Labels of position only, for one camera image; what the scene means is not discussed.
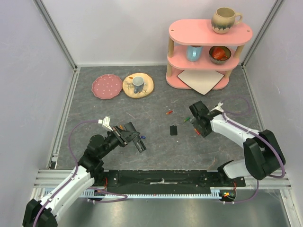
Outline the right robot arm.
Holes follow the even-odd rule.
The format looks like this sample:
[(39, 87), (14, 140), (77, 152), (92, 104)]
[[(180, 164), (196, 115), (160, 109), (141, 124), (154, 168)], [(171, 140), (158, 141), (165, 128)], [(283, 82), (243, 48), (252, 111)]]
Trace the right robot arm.
[(198, 101), (189, 107), (193, 115), (191, 123), (202, 137), (212, 132), (219, 133), (244, 151), (242, 160), (232, 160), (218, 168), (218, 183), (228, 186), (242, 176), (252, 176), (258, 181), (266, 177), (284, 178), (286, 160), (274, 133), (237, 123), (227, 116), (222, 105), (220, 102), (209, 110), (202, 101)]

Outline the black remote control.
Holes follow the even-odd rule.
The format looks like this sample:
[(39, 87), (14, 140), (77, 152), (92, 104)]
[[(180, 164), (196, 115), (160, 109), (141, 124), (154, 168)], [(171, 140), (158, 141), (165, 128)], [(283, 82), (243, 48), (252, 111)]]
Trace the black remote control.
[(133, 140), (133, 143), (135, 144), (136, 148), (138, 149), (138, 151), (140, 153), (144, 152), (146, 150), (146, 146), (144, 144), (144, 142), (141, 140), (141, 138), (135, 138)]

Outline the black battery cover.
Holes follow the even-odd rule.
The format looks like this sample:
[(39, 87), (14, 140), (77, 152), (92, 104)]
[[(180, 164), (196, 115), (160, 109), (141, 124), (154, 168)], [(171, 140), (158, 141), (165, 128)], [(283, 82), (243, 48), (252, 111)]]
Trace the black battery cover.
[(169, 130), (170, 130), (170, 136), (177, 136), (178, 134), (178, 128), (176, 125), (171, 125), (169, 127)]

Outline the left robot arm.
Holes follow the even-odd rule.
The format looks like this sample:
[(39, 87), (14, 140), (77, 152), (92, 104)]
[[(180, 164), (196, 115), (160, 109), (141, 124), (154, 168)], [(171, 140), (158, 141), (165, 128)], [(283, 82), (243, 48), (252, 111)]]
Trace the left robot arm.
[(116, 147), (125, 147), (133, 142), (140, 152), (146, 150), (140, 133), (129, 122), (123, 129), (109, 125), (110, 117), (95, 120), (107, 130), (107, 136), (94, 135), (83, 156), (75, 161), (75, 167), (55, 189), (39, 200), (28, 202), (23, 217), (24, 227), (56, 227), (67, 209), (91, 186), (104, 181), (103, 158)]

